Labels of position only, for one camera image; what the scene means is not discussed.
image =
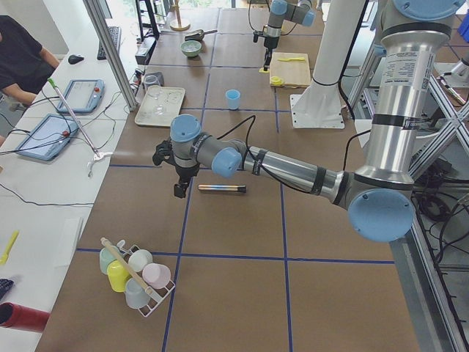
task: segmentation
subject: computer mouse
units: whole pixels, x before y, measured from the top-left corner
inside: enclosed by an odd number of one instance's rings
[[[85,60],[85,58],[82,57],[82,55],[73,54],[68,57],[68,63],[71,65],[78,64],[80,61],[83,61],[83,60]]]

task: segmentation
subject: bowl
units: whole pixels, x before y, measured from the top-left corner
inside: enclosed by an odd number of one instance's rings
[[[202,50],[202,44],[196,40],[187,40],[181,44],[181,51],[187,57],[195,57]]]

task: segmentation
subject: person's arm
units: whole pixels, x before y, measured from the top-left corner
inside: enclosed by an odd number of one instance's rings
[[[59,66],[59,60],[46,48],[43,47],[39,52],[39,55],[53,68],[57,68],[57,66]]]
[[[34,93],[22,90],[16,83],[3,88],[2,92],[27,106],[31,105],[33,100],[36,98]]]

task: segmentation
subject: black keyboard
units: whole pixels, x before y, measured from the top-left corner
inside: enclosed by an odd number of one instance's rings
[[[111,35],[112,42],[114,43],[114,46],[116,47],[117,53],[119,53],[120,35],[122,33],[122,30],[120,27],[117,27],[117,26],[109,26],[108,30],[109,30],[109,34]],[[104,52],[104,48],[101,45],[101,43],[100,43],[100,47],[97,50],[96,59],[106,60],[106,53]]]

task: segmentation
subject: blue tablet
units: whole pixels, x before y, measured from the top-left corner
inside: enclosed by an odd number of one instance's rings
[[[104,81],[102,79],[73,79],[64,92],[65,100],[76,114],[89,114],[99,105],[103,97]],[[63,104],[57,106],[57,111],[68,114]]]
[[[77,131],[78,126],[75,121],[48,114],[17,146],[16,153],[49,161],[64,149]]]

